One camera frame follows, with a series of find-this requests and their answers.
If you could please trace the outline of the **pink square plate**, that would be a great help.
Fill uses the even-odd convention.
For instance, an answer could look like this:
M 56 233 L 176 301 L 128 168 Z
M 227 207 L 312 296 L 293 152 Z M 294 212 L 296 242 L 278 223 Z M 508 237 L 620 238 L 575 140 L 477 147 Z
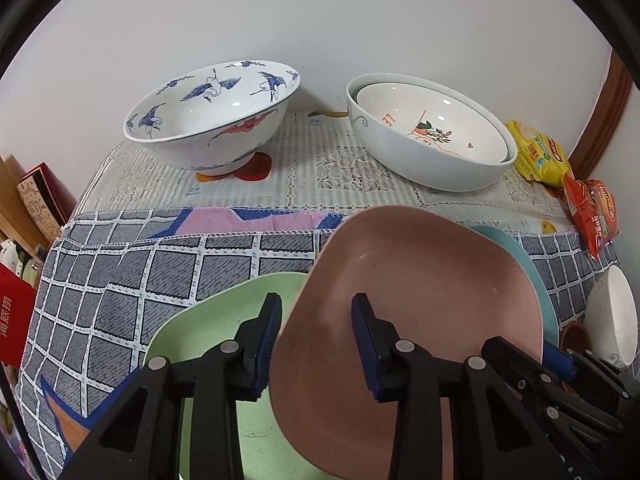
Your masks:
M 460 362 L 495 336 L 534 359 L 544 323 L 534 286 L 503 248 L 422 209 L 353 214 L 320 250 L 274 347 L 269 395 L 277 422 L 309 463 L 343 479 L 383 479 L 396 408 L 367 388 L 352 297 L 433 356 Z

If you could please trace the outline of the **teal square plate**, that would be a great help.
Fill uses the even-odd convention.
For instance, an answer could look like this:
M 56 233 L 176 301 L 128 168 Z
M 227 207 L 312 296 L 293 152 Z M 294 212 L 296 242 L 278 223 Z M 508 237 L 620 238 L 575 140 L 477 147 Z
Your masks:
M 534 286 L 540 305 L 542 324 L 544 324 L 544 341 L 557 346 L 560 342 L 558 317 L 556 316 L 546 286 L 544 286 L 544 281 L 523 246 L 510 234 L 494 226 L 472 226 L 472 230 L 498 244 L 508 252 L 525 271 L 529 281 L 531 281 Z

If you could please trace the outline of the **white bowl orange drawing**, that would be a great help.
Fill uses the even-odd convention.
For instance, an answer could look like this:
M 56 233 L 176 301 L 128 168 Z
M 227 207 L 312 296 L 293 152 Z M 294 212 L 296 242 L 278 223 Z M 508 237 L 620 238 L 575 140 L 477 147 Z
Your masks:
M 450 155 L 498 164 L 509 155 L 506 141 L 483 115 L 442 92 L 415 84 L 368 84 L 357 103 L 395 131 Z

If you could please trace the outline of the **small brown bowl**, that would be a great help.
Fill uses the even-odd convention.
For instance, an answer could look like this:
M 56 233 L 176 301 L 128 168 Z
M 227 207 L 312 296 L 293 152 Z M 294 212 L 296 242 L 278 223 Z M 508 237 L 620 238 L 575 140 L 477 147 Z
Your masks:
M 562 328 L 560 349 L 568 356 L 592 350 L 591 338 L 583 322 L 573 321 Z

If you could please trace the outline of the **green square plate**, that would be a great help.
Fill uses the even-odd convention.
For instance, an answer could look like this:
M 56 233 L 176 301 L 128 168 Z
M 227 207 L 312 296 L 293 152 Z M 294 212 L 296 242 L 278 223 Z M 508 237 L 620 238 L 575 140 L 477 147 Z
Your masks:
M 145 359 L 164 356 L 177 363 L 202 356 L 232 338 L 240 324 L 258 315 L 265 296 L 275 292 L 282 300 L 286 320 L 306 275 L 277 272 L 252 278 L 182 310 L 164 323 L 151 339 Z M 327 479 L 282 434 L 273 415 L 269 392 L 255 403 L 236 406 L 244 477 L 247 479 Z

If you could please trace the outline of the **grey checkered cloth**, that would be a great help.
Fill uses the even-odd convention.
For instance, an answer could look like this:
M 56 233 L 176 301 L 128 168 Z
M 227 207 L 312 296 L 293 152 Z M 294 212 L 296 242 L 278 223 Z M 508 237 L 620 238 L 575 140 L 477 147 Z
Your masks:
M 58 478 L 149 361 L 146 350 L 160 326 L 261 275 L 298 272 L 307 279 L 349 217 L 332 214 L 301 228 L 295 214 L 270 214 L 218 233 L 190 226 L 186 214 L 148 211 L 81 217 L 68 226 L 43 266 L 15 389 L 25 440 L 46 476 Z M 559 325 L 584 312 L 597 278 L 618 261 L 613 244 L 591 259 L 574 232 L 510 235 L 533 260 Z

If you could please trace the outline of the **newspaper print table mat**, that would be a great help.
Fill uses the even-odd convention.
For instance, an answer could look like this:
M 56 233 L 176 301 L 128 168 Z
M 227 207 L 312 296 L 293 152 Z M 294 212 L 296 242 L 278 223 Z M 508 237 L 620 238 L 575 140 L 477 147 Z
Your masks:
M 209 180 L 122 142 L 104 159 L 73 215 L 206 206 L 353 214 L 374 206 L 404 205 L 466 226 L 490 224 L 538 234 L 573 229 L 562 200 L 513 169 L 487 188 L 469 193 L 435 191 L 399 177 L 356 140 L 346 118 L 288 113 L 261 151 L 271 158 L 265 179 L 243 181 L 229 174 Z

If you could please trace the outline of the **brown wooden door frame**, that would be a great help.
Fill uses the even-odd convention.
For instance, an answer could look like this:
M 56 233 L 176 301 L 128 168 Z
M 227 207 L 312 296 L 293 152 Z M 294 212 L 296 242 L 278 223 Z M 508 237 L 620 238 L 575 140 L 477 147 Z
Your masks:
M 608 149 L 626 110 L 633 83 L 620 56 L 612 50 L 596 105 L 570 154 L 570 166 L 577 180 L 588 179 Z

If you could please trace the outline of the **large white bowl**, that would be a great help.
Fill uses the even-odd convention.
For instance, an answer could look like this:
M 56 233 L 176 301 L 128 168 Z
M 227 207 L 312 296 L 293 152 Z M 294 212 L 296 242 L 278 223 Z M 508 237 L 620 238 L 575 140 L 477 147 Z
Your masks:
M 386 126 L 366 112 L 356 101 L 356 94 L 368 84 L 391 82 L 415 84 L 442 92 L 469 105 L 487 118 L 500 132 L 509 149 L 508 158 L 498 164 L 474 162 L 450 155 L 434 146 L 416 142 Z M 357 76 L 346 86 L 347 111 L 356 139 L 378 162 L 414 183 L 446 192 L 472 192 L 498 181 L 515 162 L 518 148 L 506 126 L 484 106 L 442 84 L 416 76 L 373 73 Z

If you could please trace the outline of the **blue crane patterned bowl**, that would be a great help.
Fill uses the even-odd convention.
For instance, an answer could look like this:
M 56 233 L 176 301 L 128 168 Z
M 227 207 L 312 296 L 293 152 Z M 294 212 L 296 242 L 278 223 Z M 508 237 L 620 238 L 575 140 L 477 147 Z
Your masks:
M 122 130 L 171 167 L 231 174 L 274 136 L 299 85 L 298 70 L 279 62 L 209 65 L 153 90 Z

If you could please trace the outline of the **red paper bag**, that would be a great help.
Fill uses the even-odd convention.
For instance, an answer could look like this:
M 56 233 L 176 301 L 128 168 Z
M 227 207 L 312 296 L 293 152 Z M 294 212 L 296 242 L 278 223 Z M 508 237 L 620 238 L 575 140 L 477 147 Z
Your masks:
M 19 368 L 35 305 L 35 289 L 0 264 L 0 361 Z

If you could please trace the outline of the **patterned brown box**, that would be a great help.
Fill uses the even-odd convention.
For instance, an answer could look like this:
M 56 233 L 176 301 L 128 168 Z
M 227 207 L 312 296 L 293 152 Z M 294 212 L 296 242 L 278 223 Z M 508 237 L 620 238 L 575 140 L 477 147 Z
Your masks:
M 76 198 L 45 162 L 32 167 L 16 185 L 29 217 L 49 244 L 61 236 Z

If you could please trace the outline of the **orange snack packet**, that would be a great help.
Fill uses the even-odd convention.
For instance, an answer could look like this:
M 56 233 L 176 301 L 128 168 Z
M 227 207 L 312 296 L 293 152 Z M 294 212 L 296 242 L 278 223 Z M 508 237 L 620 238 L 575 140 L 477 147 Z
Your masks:
M 570 215 L 591 259 L 597 259 L 608 242 L 618 235 L 614 195 L 600 180 L 564 177 L 564 194 Z

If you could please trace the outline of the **small white bowl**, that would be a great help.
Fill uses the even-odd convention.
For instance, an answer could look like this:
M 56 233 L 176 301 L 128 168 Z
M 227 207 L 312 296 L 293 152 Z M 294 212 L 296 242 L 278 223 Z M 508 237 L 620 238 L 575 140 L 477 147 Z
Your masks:
M 631 366 L 638 347 L 634 295 L 619 266 L 599 275 L 589 293 L 585 326 L 591 351 L 620 370 Z

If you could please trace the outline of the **yellow snack packet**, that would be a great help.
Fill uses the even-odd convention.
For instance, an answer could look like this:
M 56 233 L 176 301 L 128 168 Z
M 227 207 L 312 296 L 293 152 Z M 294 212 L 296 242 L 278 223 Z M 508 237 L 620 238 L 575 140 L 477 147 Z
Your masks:
M 562 146 L 546 134 L 516 120 L 506 123 L 518 148 L 514 166 L 528 182 L 562 188 L 573 170 Z

